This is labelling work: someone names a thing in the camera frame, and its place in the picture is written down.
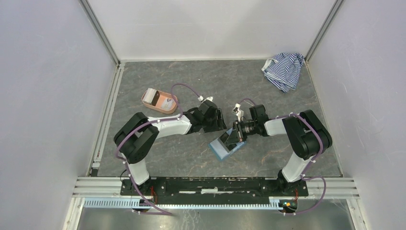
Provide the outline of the aluminium frame rail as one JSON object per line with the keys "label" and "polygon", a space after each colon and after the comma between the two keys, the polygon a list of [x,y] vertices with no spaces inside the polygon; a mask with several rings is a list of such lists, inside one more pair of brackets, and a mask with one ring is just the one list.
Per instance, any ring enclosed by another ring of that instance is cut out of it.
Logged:
{"label": "aluminium frame rail", "polygon": [[65,230],[365,230],[351,178],[281,189],[267,177],[80,177]]}

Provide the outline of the white VIP card in tray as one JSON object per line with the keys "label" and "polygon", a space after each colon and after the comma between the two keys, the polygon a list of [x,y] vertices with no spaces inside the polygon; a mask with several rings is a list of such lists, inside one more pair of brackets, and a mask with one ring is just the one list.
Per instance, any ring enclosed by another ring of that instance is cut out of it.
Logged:
{"label": "white VIP card in tray", "polygon": [[160,108],[164,111],[170,111],[176,108],[177,104],[171,98],[165,98],[160,106]]}

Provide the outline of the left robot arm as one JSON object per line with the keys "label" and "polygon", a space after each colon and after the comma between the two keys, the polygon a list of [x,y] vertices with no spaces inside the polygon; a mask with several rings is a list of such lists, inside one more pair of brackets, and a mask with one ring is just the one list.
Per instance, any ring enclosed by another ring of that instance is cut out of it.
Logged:
{"label": "left robot arm", "polygon": [[115,154],[129,173],[132,189],[138,195],[145,195],[150,190],[145,158],[157,139],[222,130],[226,130],[222,110],[210,100],[174,116],[148,117],[138,112],[115,134]]}

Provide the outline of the stack of credit cards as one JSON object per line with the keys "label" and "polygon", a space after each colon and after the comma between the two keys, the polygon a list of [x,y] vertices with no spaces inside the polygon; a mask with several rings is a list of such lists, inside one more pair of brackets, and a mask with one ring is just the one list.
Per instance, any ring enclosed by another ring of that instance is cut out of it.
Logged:
{"label": "stack of credit cards", "polygon": [[148,88],[144,93],[142,101],[147,104],[152,104],[154,101],[154,98],[156,97],[157,92],[158,91],[156,89]]}

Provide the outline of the blue striped cloth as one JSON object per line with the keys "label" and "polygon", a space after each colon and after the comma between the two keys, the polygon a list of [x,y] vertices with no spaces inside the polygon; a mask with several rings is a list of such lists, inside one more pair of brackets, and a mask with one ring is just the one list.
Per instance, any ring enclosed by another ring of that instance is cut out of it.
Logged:
{"label": "blue striped cloth", "polygon": [[283,93],[296,90],[305,58],[301,53],[279,53],[261,68],[265,79]]}

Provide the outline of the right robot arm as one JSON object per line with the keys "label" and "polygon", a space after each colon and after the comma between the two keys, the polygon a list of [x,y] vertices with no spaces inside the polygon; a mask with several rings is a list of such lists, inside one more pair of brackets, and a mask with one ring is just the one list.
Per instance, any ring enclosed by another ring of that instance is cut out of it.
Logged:
{"label": "right robot arm", "polygon": [[246,120],[241,115],[239,105],[235,106],[234,113],[238,120],[233,123],[231,133],[223,143],[227,147],[234,147],[251,135],[286,135],[293,153],[278,173],[276,188],[281,195],[288,196],[296,189],[295,182],[304,178],[309,164],[315,163],[316,158],[332,146],[332,137],[312,110],[275,119],[269,118],[262,104],[250,107],[249,112],[251,119]]}

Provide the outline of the pink oval tray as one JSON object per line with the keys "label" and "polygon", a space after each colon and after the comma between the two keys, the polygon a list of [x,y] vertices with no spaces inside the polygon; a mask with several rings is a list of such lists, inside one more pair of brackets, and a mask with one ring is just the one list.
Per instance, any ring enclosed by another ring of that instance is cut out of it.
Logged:
{"label": "pink oval tray", "polygon": [[164,114],[172,114],[177,108],[176,96],[157,89],[148,88],[141,97],[141,101],[147,108],[159,111]]}

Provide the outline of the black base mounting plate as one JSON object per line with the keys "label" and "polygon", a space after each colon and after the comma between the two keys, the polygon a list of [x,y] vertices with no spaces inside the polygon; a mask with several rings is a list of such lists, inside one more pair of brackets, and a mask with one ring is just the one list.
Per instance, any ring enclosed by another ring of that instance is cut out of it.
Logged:
{"label": "black base mounting plate", "polygon": [[158,205],[259,205],[270,197],[308,196],[305,181],[280,184],[267,177],[152,177],[135,187],[122,180],[122,196],[153,196]]}

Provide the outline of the teal card holder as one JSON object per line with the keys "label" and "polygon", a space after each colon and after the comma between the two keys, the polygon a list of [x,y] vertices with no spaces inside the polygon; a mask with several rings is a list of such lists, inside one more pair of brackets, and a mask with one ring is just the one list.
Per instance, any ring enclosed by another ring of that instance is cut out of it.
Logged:
{"label": "teal card holder", "polygon": [[232,129],[229,129],[220,137],[216,138],[208,144],[209,148],[216,155],[219,161],[226,159],[246,145],[246,142],[238,142],[236,144],[226,145],[225,141],[231,133]]}

